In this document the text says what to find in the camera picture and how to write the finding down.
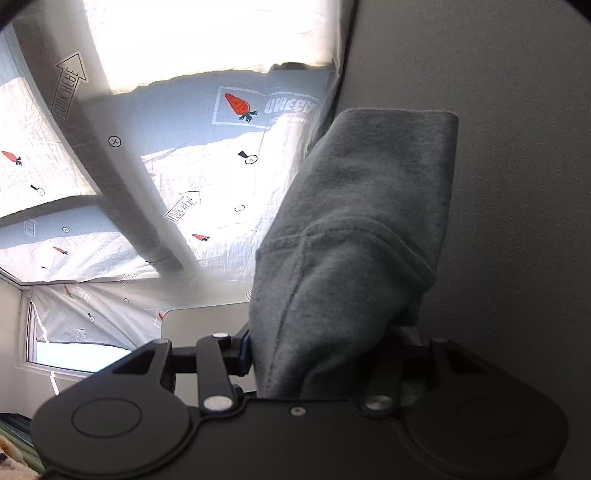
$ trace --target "carrot print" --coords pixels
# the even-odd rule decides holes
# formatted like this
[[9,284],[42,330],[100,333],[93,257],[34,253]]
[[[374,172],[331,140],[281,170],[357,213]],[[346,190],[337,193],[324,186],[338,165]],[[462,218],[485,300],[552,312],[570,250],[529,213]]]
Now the carrot print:
[[251,106],[248,104],[246,100],[234,97],[229,93],[227,93],[225,97],[230,106],[232,107],[232,110],[234,110],[234,113],[240,115],[240,117],[238,118],[239,120],[246,120],[247,122],[250,122],[252,120],[251,115],[258,114],[258,110],[254,110],[251,112]]
[[10,153],[10,152],[5,152],[4,150],[2,150],[2,153],[6,156],[7,159],[9,159],[10,161],[14,162],[17,165],[22,165],[21,163],[21,157],[18,157],[14,154],[14,153]]

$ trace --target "gray towel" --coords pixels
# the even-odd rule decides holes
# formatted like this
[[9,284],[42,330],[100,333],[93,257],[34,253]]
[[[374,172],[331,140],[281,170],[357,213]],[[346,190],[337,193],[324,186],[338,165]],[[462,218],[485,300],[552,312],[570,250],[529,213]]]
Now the gray towel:
[[435,281],[458,120],[354,109],[301,166],[256,253],[249,322],[261,397],[328,398]]

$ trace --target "screw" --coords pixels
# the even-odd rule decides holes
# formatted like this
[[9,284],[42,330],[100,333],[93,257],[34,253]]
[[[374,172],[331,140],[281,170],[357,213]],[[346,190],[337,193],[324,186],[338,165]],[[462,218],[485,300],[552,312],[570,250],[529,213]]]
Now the screw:
[[373,395],[365,400],[365,406],[370,410],[388,410],[394,406],[394,400],[387,395]]
[[301,417],[302,415],[306,415],[306,409],[304,407],[292,407],[290,413],[294,417]]
[[225,395],[214,395],[203,400],[203,406],[209,411],[226,411],[233,405],[232,399]]

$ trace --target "gray wall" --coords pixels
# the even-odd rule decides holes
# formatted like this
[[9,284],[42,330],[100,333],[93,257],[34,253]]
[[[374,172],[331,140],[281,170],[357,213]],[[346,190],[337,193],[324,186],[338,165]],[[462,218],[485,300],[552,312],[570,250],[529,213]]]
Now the gray wall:
[[425,336],[567,412],[591,478],[591,24],[562,1],[360,0],[339,110],[448,109],[456,177]]

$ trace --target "protective plastic sheet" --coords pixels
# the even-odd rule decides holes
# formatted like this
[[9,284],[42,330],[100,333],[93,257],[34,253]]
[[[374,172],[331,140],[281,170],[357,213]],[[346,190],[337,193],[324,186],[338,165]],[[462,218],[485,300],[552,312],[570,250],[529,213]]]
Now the protective plastic sheet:
[[0,37],[0,268],[50,342],[133,349],[247,301],[330,108],[347,2],[162,5],[35,2]]

